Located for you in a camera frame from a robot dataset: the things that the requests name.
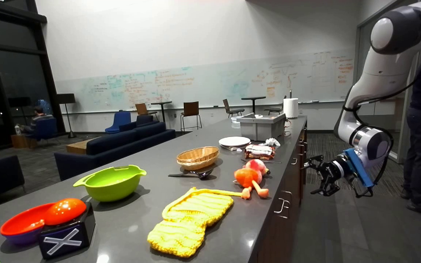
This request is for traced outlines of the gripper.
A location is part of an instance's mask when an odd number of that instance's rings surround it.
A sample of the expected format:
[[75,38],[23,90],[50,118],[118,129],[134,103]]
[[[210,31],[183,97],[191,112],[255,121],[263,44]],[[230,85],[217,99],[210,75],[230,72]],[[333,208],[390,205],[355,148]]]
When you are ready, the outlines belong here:
[[323,160],[324,155],[308,158],[303,164],[303,170],[311,168],[321,175],[321,184],[319,188],[311,191],[310,194],[321,194],[329,197],[340,190],[340,187],[335,183],[339,179],[339,168],[334,161],[323,162]]

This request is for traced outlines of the drawer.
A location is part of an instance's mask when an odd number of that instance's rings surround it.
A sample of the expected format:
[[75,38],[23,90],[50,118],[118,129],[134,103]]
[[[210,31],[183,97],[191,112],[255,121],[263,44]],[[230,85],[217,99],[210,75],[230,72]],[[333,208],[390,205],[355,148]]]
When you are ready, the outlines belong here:
[[[299,185],[300,183],[300,168],[302,168],[304,155],[299,155],[297,144],[298,143],[294,145],[294,149],[291,153],[291,156],[288,158],[287,167],[284,173],[285,183],[288,184],[289,186],[296,186],[296,185]],[[291,159],[294,157],[298,157],[298,163],[297,165],[292,166]]]

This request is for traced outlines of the brown snack packet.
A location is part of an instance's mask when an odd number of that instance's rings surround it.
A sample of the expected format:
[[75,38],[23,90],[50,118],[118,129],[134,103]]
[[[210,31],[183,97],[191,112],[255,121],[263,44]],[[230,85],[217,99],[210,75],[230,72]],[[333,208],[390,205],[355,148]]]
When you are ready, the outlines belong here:
[[269,145],[250,144],[244,149],[244,158],[271,160],[274,158],[275,152],[275,148]]

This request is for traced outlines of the pink plush toy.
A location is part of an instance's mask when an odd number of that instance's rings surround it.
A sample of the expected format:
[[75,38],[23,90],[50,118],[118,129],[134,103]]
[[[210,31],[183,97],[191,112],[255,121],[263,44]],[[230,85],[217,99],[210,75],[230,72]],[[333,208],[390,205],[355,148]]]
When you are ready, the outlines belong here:
[[243,165],[243,168],[255,170],[259,172],[261,176],[271,173],[271,171],[266,167],[265,163],[259,159],[249,160],[245,165]]

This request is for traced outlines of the orange plush toy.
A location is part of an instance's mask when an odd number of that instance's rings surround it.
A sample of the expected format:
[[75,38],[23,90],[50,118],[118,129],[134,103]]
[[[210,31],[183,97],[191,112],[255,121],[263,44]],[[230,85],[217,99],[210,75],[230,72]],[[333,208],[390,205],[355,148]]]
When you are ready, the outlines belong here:
[[251,198],[252,190],[256,190],[260,198],[266,199],[269,197],[269,190],[261,188],[260,183],[263,178],[263,173],[252,168],[241,168],[234,172],[234,178],[243,190],[241,191],[241,198],[248,200]]

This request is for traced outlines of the grey plastic bin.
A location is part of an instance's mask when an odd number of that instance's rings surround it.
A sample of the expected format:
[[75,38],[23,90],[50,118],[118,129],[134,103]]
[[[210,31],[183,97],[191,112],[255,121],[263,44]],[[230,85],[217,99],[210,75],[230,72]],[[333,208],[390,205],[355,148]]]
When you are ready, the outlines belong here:
[[236,118],[240,125],[241,136],[252,141],[266,141],[284,134],[286,115],[261,115],[250,113]]

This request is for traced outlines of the black high table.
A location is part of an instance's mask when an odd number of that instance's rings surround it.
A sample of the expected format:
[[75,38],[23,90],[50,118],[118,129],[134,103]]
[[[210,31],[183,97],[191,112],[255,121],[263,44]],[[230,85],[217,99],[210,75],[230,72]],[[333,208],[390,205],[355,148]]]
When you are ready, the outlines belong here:
[[161,107],[162,110],[162,120],[164,123],[166,123],[166,116],[165,116],[165,105],[166,104],[171,104],[172,100],[166,100],[166,101],[162,101],[162,102],[157,102],[157,103],[150,103],[151,105],[159,105]]
[[241,100],[250,100],[251,101],[251,107],[252,107],[252,112],[256,113],[256,100],[260,100],[260,99],[266,99],[266,96],[253,96],[253,97],[242,97]]

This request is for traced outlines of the yellow knitted cloth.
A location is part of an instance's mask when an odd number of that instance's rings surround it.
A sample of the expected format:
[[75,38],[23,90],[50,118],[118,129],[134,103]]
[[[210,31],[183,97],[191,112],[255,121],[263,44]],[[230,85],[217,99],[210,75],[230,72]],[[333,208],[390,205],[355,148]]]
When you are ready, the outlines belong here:
[[151,248],[180,258],[190,258],[202,245],[206,228],[218,222],[233,205],[227,190],[192,187],[162,211],[162,221],[147,236]]

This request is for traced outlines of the wooden chair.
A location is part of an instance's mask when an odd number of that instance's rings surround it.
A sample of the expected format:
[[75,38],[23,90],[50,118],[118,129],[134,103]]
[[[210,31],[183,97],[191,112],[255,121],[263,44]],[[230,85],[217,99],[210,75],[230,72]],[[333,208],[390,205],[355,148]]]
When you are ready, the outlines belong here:
[[159,121],[158,112],[154,110],[147,110],[145,103],[135,104],[135,107],[138,115],[154,115],[157,121]]
[[[184,120],[186,117],[196,117],[196,125],[186,127]],[[197,130],[202,128],[202,120],[199,112],[199,102],[189,102],[189,103],[183,103],[183,111],[180,115],[180,131],[181,133],[185,133],[186,128],[192,129],[196,128]]]

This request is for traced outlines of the whiteboard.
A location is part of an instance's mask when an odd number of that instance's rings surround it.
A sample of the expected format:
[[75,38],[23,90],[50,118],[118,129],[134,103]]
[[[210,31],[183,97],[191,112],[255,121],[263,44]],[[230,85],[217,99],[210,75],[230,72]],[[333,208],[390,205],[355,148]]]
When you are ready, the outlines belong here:
[[73,93],[72,113],[135,110],[145,103],[169,101],[165,109],[198,101],[200,107],[251,105],[245,97],[262,97],[257,104],[281,104],[285,96],[300,102],[344,101],[352,85],[354,49],[294,54],[260,60],[194,65],[138,73],[56,81],[59,93]]

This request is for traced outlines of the blue lounge chair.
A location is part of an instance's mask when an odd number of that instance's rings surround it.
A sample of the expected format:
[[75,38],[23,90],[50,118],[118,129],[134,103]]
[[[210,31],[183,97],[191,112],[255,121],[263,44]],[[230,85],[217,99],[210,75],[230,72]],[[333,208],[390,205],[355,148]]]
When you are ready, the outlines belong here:
[[131,122],[131,113],[127,111],[115,112],[112,126],[105,129],[107,134],[119,133],[119,127]]
[[33,133],[26,134],[26,138],[36,141],[48,140],[57,136],[57,120],[56,118],[39,119],[36,122]]

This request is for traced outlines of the wooden coffee table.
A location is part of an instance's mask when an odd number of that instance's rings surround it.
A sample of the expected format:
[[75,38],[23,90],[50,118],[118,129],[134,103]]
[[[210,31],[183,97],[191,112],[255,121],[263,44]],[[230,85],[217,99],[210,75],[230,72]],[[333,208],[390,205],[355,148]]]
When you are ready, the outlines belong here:
[[74,153],[74,154],[79,154],[79,155],[86,155],[87,143],[89,141],[95,140],[97,138],[98,137],[94,137],[94,138],[90,138],[88,140],[84,140],[84,141],[80,141],[80,142],[68,144],[68,145],[66,145],[66,151],[68,153]]

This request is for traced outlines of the orange plastic dome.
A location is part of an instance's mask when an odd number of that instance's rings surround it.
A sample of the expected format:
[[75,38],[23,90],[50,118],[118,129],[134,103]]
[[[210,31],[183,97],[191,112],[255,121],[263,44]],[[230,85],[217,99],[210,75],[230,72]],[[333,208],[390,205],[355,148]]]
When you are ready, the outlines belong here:
[[82,215],[87,205],[76,198],[65,198],[51,205],[45,212],[44,221],[47,226],[57,226]]

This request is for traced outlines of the red plastic bowl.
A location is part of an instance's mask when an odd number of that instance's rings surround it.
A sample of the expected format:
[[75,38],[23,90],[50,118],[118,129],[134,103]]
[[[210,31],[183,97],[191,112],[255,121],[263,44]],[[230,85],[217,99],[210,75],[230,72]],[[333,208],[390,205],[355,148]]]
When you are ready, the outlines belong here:
[[13,216],[0,227],[3,236],[21,235],[45,225],[45,213],[54,203],[39,205]]

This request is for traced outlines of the window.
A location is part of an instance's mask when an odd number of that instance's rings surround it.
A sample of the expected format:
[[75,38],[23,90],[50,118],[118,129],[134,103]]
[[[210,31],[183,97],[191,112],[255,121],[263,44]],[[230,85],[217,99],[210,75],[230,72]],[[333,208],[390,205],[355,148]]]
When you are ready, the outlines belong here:
[[16,125],[28,125],[40,106],[65,125],[43,35],[48,19],[35,0],[0,0],[0,149],[13,145]]

